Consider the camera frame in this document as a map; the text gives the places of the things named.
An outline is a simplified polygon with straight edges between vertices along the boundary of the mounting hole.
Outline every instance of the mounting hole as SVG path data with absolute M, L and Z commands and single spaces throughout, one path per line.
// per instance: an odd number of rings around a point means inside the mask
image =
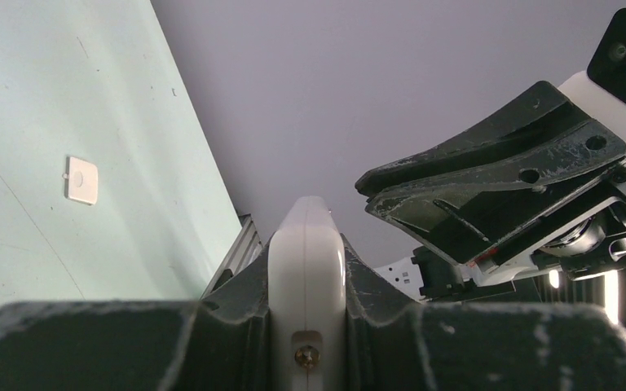
M 523 169 L 519 173 L 519 180 L 526 183 L 536 183 L 541 176 L 535 169 Z
M 606 139 L 601 136 L 592 136 L 587 138 L 587 142 L 584 145 L 590 151 L 598 151 L 606 146 Z
M 626 46 L 620 42 L 616 42 L 611 46 L 611 49 L 608 50 L 608 57 L 611 58 L 611 61 L 617 63 L 618 61 L 625 58 L 626 55 Z
M 626 172 L 620 171 L 619 173 L 615 173 L 611 176 L 611 179 L 615 183 L 625 183 L 626 182 Z

